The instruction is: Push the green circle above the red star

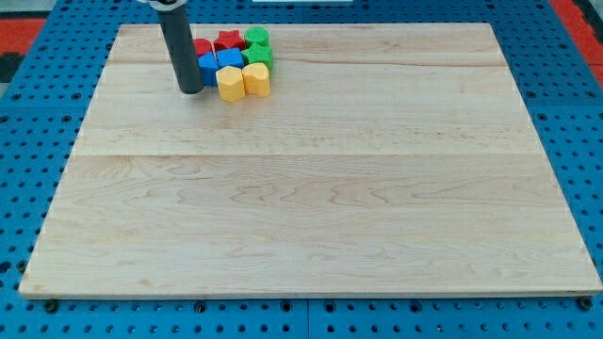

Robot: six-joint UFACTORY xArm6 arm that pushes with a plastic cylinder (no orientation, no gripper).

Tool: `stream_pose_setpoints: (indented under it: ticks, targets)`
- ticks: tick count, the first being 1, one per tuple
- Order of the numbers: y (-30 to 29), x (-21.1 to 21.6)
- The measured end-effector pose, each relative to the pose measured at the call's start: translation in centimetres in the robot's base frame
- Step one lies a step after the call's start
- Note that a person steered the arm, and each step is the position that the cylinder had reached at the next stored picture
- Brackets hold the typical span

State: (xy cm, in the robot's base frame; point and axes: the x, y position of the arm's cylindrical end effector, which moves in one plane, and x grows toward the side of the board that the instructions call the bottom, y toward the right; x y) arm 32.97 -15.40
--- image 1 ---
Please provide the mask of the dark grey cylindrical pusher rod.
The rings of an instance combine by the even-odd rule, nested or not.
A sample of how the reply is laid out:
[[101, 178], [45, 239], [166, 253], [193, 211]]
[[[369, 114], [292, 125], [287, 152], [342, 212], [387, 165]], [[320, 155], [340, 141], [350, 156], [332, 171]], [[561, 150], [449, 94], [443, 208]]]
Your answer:
[[197, 63], [186, 3], [158, 2], [155, 10], [180, 91], [199, 93], [204, 82]]

